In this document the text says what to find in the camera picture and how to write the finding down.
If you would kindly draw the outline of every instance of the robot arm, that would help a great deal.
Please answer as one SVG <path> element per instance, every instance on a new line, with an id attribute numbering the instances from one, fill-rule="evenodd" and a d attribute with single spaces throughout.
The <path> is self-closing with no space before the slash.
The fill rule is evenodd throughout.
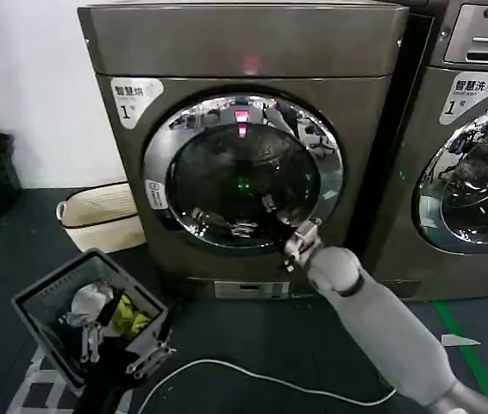
<path id="1" fill-rule="evenodd" d="M 317 222 L 304 222 L 285 246 L 338 313 L 351 337 L 397 392 L 434 414 L 488 414 L 488 398 L 454 376 L 444 347 L 345 248 L 324 248 Z"/>

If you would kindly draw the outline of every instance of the washing machine door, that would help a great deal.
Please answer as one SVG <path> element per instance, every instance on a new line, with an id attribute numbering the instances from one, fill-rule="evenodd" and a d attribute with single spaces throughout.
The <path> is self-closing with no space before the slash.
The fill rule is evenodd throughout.
<path id="1" fill-rule="evenodd" d="M 272 251 L 261 218 L 297 227 L 326 220 L 343 182 L 327 123 L 267 95 L 208 97 L 153 133 L 143 160 L 151 208 L 173 233 L 228 254 Z"/>
<path id="2" fill-rule="evenodd" d="M 488 110 L 455 130 L 430 161 L 415 207 L 421 232 L 438 248 L 488 252 Z"/>

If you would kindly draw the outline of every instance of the label sticker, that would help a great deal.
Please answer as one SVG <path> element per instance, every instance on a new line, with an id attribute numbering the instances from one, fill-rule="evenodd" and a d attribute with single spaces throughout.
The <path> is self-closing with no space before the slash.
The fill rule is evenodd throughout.
<path id="1" fill-rule="evenodd" d="M 477 103 L 488 97 L 488 72 L 461 72 L 447 95 L 440 124 L 449 125 Z"/>
<path id="2" fill-rule="evenodd" d="M 324 198 L 325 200 L 328 200 L 329 198 L 332 198 L 333 196 L 337 196 L 338 193 L 334 190 L 328 190 L 327 192 L 325 192 L 324 194 L 322 194 L 322 198 Z"/>
<path id="3" fill-rule="evenodd" d="M 145 109 L 164 91 L 164 85 L 155 78 L 113 78 L 110 82 L 117 115 L 127 129 L 133 129 Z"/>
<path id="4" fill-rule="evenodd" d="M 438 229 L 436 220 L 440 221 L 441 203 L 437 198 L 430 196 L 420 196 L 418 202 L 418 215 L 420 216 L 420 224 L 423 227 L 430 227 Z"/>
<path id="5" fill-rule="evenodd" d="M 166 187 L 156 181 L 146 180 L 148 201 L 154 210 L 165 210 L 167 205 Z"/>

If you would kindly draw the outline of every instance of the gray plastic basket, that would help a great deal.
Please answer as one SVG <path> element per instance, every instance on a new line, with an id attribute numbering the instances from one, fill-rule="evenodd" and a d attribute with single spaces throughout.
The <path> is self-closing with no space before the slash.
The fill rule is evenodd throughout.
<path id="1" fill-rule="evenodd" d="M 53 326 L 61 315 L 70 310 L 75 293 L 81 287 L 99 280 L 116 289 L 123 289 L 135 306 L 153 319 L 126 349 L 142 354 L 155 346 L 155 338 L 167 317 L 167 308 L 98 249 L 84 252 L 12 299 L 16 312 L 30 334 L 76 395 L 83 392 L 85 370 L 79 360 L 67 353 Z"/>

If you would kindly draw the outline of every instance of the washing machine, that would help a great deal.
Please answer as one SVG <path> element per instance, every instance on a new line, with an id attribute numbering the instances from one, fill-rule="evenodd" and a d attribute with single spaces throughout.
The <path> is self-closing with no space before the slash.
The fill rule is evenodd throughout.
<path id="1" fill-rule="evenodd" d="M 451 0 L 361 252 L 402 298 L 488 295 L 488 2 Z"/>
<path id="2" fill-rule="evenodd" d="M 285 228 L 318 217 L 343 243 L 408 9 L 121 2 L 78 15 L 164 288 L 310 294 L 264 213 Z"/>

